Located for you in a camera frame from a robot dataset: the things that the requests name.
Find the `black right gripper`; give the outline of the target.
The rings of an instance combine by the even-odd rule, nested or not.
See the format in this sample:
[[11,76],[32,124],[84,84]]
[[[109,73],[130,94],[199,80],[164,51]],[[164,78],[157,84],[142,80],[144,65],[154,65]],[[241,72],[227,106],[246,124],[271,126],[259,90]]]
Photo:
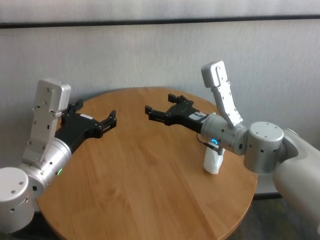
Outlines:
[[203,122],[209,115],[193,108],[193,102],[184,95],[170,93],[167,100],[175,105],[166,112],[155,110],[146,105],[144,111],[148,115],[148,119],[166,126],[181,125],[200,134]]

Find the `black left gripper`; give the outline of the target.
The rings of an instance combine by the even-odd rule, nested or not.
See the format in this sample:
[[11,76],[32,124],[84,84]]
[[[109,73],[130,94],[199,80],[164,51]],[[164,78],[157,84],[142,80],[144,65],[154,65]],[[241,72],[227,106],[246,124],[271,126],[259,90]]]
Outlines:
[[69,102],[66,114],[61,118],[61,127],[56,131],[55,137],[64,142],[71,152],[89,138],[101,138],[105,133],[117,126],[116,110],[112,110],[109,116],[98,122],[91,116],[76,113],[84,106],[82,99]]

